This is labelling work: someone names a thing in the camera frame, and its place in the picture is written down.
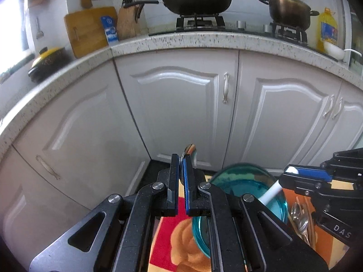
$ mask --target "white bowl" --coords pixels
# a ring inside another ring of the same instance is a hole
[[[325,49],[326,53],[328,53],[328,55],[330,55],[331,57],[334,57],[335,59],[342,60],[345,56],[345,51],[352,51],[354,53],[357,53],[360,57],[362,57],[362,54],[356,50],[353,50],[353,49],[343,50],[328,41],[324,41],[323,44],[324,44],[324,49]]]

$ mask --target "window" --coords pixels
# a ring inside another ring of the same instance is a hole
[[[28,42],[22,29],[23,3],[24,0],[4,0],[0,4],[0,75],[6,74],[6,78],[29,62],[29,52],[25,52]]]

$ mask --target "stove burner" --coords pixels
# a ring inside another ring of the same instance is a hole
[[[213,26],[213,23],[211,20],[203,20],[203,19],[197,19],[195,20],[188,20],[186,23],[188,27],[198,27],[198,26]]]
[[[284,25],[281,23],[271,23],[272,25],[272,35],[277,38],[287,38],[302,45],[307,46],[307,35],[306,32],[299,27],[293,27]]]
[[[187,21],[186,26],[184,26],[185,18],[193,18]],[[215,24],[213,25],[213,20],[204,20],[204,18],[214,18]],[[217,28],[225,29],[226,25],[224,19],[219,14],[195,14],[195,15],[181,15],[177,18],[177,32],[182,32],[184,30],[199,28]]]

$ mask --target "gas stove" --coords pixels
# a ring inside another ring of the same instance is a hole
[[[276,23],[270,23],[270,25],[267,24],[265,26],[268,27],[269,31],[252,32],[246,30],[245,28],[226,27],[223,17],[219,14],[194,16],[181,15],[177,18],[175,28],[162,32],[150,33],[149,36],[172,34],[177,32],[233,32],[240,34],[256,35],[296,44],[320,53],[321,55],[324,55],[331,60],[338,62],[335,58],[308,46],[306,32],[300,28]]]
[[[226,25],[219,14],[180,15],[177,18],[176,31],[188,32],[190,30],[224,30]]]
[[[272,26],[272,35],[275,38],[283,38],[299,43],[303,46],[307,46],[307,35],[306,32],[299,27],[288,26],[279,23],[270,23]]]

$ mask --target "cooking pot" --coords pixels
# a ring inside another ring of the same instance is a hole
[[[298,27],[303,31],[310,27],[310,16],[318,16],[318,11],[300,0],[259,0],[270,6],[273,22],[286,26]]]
[[[34,60],[28,76],[32,82],[40,83],[69,62],[70,58],[65,48],[52,48],[48,50],[45,47],[39,51],[39,56]]]
[[[230,6],[232,0],[163,0],[164,6],[171,12],[178,15],[211,15],[224,12]],[[141,9],[145,4],[159,4],[158,0],[140,0],[125,4],[128,8],[140,5]]]

